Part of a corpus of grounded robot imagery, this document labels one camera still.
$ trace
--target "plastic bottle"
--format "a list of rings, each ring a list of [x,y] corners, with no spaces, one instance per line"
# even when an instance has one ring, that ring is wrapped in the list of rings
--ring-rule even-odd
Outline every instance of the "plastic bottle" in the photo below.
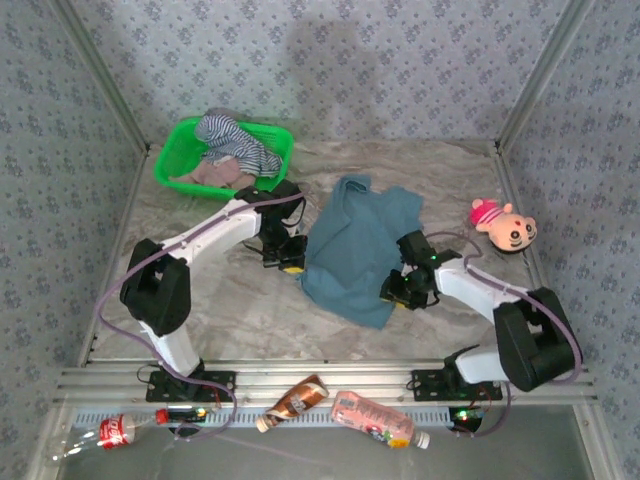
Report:
[[[151,426],[153,423],[162,425],[168,421],[167,411],[158,410],[155,418],[147,417],[136,421],[134,414],[123,413],[89,427],[72,429],[68,434],[58,435],[49,440],[45,450],[45,461],[56,464],[87,450],[111,450],[129,445],[140,436],[145,426]]]
[[[404,413],[380,405],[354,392],[338,392],[331,418],[345,427],[360,430],[391,448],[409,445],[427,449],[431,437],[415,429],[413,420]]]
[[[261,433],[285,420],[295,418],[329,396],[329,391],[317,375],[311,375],[292,387],[264,415],[256,420]]]

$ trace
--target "brown bottle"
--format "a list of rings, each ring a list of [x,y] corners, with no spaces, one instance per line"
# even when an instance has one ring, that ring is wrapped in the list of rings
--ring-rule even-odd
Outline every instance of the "brown bottle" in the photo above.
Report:
[[[292,387],[278,403],[256,420],[256,427],[262,433],[280,422],[295,418],[314,407],[329,396],[327,387],[317,375],[311,375]]]

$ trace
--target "teal cloth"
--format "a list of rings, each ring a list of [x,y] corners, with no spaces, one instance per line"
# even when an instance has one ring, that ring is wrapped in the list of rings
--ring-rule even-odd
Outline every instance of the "teal cloth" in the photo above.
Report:
[[[402,187],[371,191],[367,175],[347,175],[309,231],[298,277],[314,303],[359,325],[381,329],[394,305],[380,299],[392,269],[402,269],[396,242],[422,229],[422,197]]]

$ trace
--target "coca-cola bottle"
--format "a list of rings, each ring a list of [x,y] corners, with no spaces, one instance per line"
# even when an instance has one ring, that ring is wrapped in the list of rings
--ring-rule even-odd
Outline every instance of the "coca-cola bottle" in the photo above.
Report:
[[[167,410],[158,410],[153,416],[138,416],[123,413],[85,428],[72,429],[68,434],[51,438],[45,449],[45,461],[59,463],[90,449],[111,450],[129,445],[140,436],[140,431],[152,424],[162,425],[169,421]]]

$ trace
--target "green plastic basket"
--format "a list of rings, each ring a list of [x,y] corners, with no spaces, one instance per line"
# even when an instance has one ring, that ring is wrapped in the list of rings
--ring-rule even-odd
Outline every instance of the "green plastic basket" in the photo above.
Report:
[[[237,190],[231,188],[209,187],[189,183],[173,182],[169,177],[178,177],[191,172],[200,163],[200,156],[208,146],[195,136],[195,128],[202,117],[187,118],[173,129],[154,168],[156,180],[161,185],[173,188],[187,195],[216,198],[229,201]],[[282,157],[282,167],[278,176],[260,177],[256,187],[260,190],[273,190],[286,176],[289,161],[293,153],[293,135],[284,128],[257,123],[238,122],[240,128],[259,140],[266,148]]]

